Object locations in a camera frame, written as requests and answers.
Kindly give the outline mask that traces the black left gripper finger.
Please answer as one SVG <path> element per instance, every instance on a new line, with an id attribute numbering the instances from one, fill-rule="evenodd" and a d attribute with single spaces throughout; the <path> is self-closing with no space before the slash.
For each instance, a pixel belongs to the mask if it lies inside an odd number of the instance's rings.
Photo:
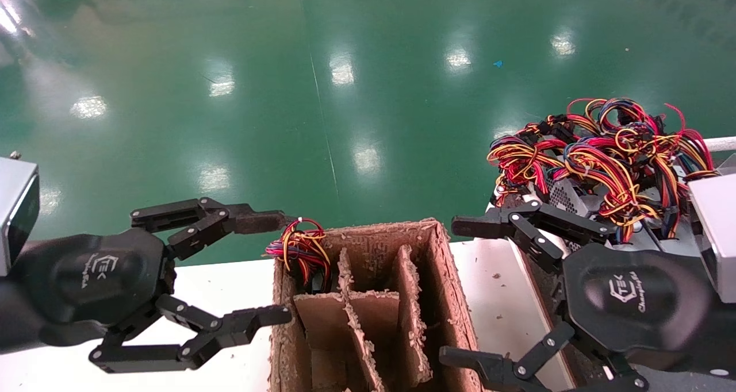
<path id="1" fill-rule="evenodd" d="M 255 235 L 282 230 L 296 220 L 281 210 L 255 211 L 247 203 L 225 205 L 209 197 L 134 209 L 131 226 L 151 234 L 176 230 L 168 237 L 168 259 L 188 259 L 226 235 Z"/>
<path id="2" fill-rule="evenodd" d="M 166 318 L 194 332 L 182 345 L 125 345 L 158 319 Z M 111 326 L 89 361 L 108 374 L 197 370 L 224 348 L 250 344 L 263 327 L 291 322 L 283 305 L 235 310 L 221 318 L 174 296 L 163 294 L 131 317 Z"/>

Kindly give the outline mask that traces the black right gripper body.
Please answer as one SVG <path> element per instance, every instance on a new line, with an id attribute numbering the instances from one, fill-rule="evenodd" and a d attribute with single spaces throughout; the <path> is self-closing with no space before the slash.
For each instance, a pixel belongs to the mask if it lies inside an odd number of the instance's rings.
<path id="1" fill-rule="evenodd" d="M 701 262 L 589 244 L 562 261 L 565 318 L 597 355 L 669 371 L 692 356 L 716 295 Z"/>

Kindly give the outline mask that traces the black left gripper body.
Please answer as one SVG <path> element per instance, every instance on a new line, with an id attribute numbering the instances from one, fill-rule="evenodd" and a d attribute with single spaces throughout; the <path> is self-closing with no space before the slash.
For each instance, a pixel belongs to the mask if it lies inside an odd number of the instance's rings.
<path id="1" fill-rule="evenodd" d="M 10 269 L 10 344 L 73 347 L 110 328 L 135 337 L 175 277 L 163 241 L 142 229 L 32 241 Z"/>

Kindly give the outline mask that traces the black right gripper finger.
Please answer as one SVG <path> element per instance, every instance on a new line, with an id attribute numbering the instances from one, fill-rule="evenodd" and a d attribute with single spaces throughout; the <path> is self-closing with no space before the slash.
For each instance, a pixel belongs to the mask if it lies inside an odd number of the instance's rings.
<path id="1" fill-rule="evenodd" d="M 542 232 L 578 244 L 581 254 L 596 255 L 611 251 L 605 243 L 615 234 L 609 225 L 539 201 L 516 207 L 492 207 L 480 217 L 455 216 L 451 231 L 457 236 L 508 239 L 545 272 L 563 272 L 564 253 Z"/>
<path id="2" fill-rule="evenodd" d="M 478 374 L 482 386 L 495 391 L 548 391 L 536 374 L 566 345 L 577 345 L 581 329 L 566 322 L 559 323 L 518 361 L 499 353 L 476 352 L 457 347 L 441 347 L 440 363 L 449 367 L 467 368 Z M 647 391 L 649 382 L 628 365 L 621 353 L 604 358 L 611 371 L 610 381 L 597 381 L 575 391 Z"/>

